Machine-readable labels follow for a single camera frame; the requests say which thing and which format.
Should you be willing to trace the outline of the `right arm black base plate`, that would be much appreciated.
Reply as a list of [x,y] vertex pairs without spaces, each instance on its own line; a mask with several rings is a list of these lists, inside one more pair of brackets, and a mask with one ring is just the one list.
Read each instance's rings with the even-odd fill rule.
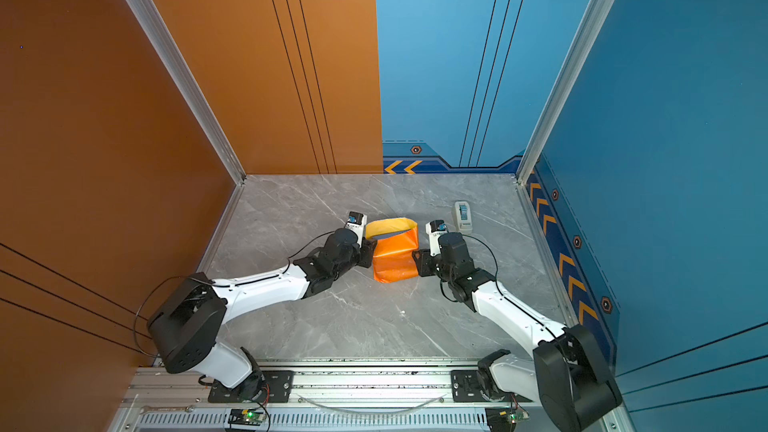
[[538,390],[530,384],[517,386],[512,392],[502,391],[494,385],[487,374],[477,369],[454,369],[450,371],[451,397],[456,403],[520,403],[534,402]]

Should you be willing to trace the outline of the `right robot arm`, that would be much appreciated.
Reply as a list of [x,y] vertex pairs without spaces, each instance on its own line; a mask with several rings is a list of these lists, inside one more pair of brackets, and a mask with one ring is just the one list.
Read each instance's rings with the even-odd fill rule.
[[512,296],[495,275],[477,268],[465,253],[412,254],[421,277],[435,276],[448,298],[505,331],[528,354],[499,349],[480,359],[475,377],[457,375],[457,399],[508,402],[507,420],[525,415],[520,397],[536,399],[560,431],[583,431],[623,403],[615,377],[592,332],[566,326]]

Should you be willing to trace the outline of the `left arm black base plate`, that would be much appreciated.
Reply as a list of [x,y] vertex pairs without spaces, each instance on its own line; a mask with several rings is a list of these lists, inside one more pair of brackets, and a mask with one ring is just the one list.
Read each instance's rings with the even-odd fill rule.
[[252,373],[235,388],[214,381],[208,402],[283,404],[289,401],[293,381],[294,372],[288,369]]

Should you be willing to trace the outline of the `yellow orange wrapping paper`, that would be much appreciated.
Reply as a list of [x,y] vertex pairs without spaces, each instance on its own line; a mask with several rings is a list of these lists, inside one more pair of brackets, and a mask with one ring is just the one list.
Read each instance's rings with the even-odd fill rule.
[[372,267],[374,279],[394,283],[418,276],[412,254],[419,249],[418,224],[409,218],[389,218],[370,222],[365,238],[375,241]]

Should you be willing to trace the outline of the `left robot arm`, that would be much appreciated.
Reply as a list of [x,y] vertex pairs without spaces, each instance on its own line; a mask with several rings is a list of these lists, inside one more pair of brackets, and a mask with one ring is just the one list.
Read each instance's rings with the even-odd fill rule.
[[267,379],[245,348],[218,338],[222,326],[242,315],[328,290],[354,267],[372,265],[375,244],[318,247],[286,267],[237,279],[186,277],[148,321],[150,336],[170,374],[196,372],[233,402],[266,397]]

